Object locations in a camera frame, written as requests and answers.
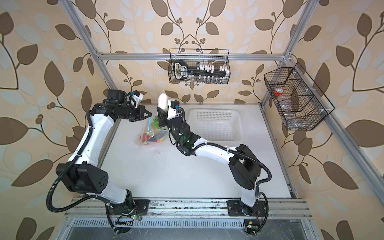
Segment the white toy radish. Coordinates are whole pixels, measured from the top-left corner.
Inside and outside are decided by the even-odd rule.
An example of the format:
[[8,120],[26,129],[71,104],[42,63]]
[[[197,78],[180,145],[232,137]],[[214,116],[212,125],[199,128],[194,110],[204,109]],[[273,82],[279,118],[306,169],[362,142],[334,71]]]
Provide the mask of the white toy radish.
[[[161,94],[158,98],[158,107],[163,109],[164,111],[168,112],[168,96],[166,94]],[[165,129],[166,127],[160,128],[159,122],[158,122],[158,115],[155,116],[152,120],[151,126],[154,129]]]

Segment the red yellow toy mango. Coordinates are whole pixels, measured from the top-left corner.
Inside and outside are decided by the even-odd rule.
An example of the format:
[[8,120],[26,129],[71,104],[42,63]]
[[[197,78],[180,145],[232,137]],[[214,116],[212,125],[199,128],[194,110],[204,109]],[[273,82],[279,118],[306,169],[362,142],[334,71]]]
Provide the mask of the red yellow toy mango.
[[162,142],[166,137],[167,137],[167,135],[162,135],[162,136],[158,135],[158,136],[154,136],[154,138],[155,138],[155,143],[160,143],[160,142]]

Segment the clear zip top bag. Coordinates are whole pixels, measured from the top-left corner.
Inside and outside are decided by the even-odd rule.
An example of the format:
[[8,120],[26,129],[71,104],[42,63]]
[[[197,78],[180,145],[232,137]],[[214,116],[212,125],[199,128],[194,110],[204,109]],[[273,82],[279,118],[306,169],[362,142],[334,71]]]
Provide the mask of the clear zip top bag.
[[[135,139],[135,144],[138,146],[138,147],[143,147],[143,146],[151,146],[151,145],[154,145],[154,144],[158,144],[158,143],[155,143],[155,138],[154,136],[162,136],[162,135],[167,135],[168,136],[168,133],[169,133],[169,130],[167,128],[165,129],[154,129],[152,126],[151,126],[151,123],[152,123],[152,120],[153,120],[154,117],[150,117],[148,120],[147,120],[147,123],[146,125],[144,126],[144,128],[142,129],[142,131],[140,132],[140,134],[137,135],[136,139]],[[151,138],[149,140],[147,140],[146,142],[142,143],[140,141],[140,136],[143,135],[143,134],[148,134],[151,136]]]

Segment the red toy apple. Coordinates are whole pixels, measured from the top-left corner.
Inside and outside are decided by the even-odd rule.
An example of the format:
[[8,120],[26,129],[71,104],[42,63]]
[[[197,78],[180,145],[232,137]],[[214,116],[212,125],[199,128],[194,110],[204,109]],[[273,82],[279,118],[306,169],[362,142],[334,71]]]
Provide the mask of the red toy apple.
[[141,141],[142,143],[144,143],[144,142],[146,142],[147,140],[149,140],[150,138],[151,138],[150,135],[148,135],[148,134],[143,134],[143,135],[140,136],[140,141]]

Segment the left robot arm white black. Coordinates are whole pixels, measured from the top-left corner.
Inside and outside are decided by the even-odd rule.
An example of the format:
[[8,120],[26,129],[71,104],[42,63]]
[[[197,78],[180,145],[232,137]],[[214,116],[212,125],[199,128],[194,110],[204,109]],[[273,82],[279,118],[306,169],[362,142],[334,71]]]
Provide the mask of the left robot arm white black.
[[[132,192],[116,186],[109,180],[106,171],[98,168],[101,148],[118,119],[130,122],[143,121],[152,116],[145,106],[132,107],[127,104],[96,104],[87,111],[88,128],[80,145],[66,164],[59,164],[56,168],[58,177],[52,184],[47,198],[47,209],[52,213],[66,212],[87,200],[99,200],[105,204],[107,220],[116,234],[120,230],[114,225],[110,217],[110,209],[115,208],[120,215],[135,218],[140,209],[132,197]],[[53,204],[53,195],[59,185],[63,183],[70,192],[83,194],[80,200],[68,206],[57,208]]]

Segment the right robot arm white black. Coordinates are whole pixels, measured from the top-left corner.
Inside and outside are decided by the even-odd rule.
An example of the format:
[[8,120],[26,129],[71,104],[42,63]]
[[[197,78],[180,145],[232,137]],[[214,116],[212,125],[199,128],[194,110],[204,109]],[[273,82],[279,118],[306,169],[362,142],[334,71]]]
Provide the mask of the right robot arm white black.
[[260,184],[269,182],[272,173],[269,168],[260,162],[246,145],[238,147],[224,147],[209,142],[190,130],[186,122],[186,113],[183,108],[157,107],[160,127],[169,130],[169,138],[174,139],[173,145],[186,157],[206,157],[220,162],[230,168],[235,182],[242,188],[240,208],[245,216],[260,216],[259,199],[263,197],[265,215],[261,223],[249,224],[245,227],[248,235],[257,235],[266,224],[269,216],[269,203],[265,193],[260,192]]

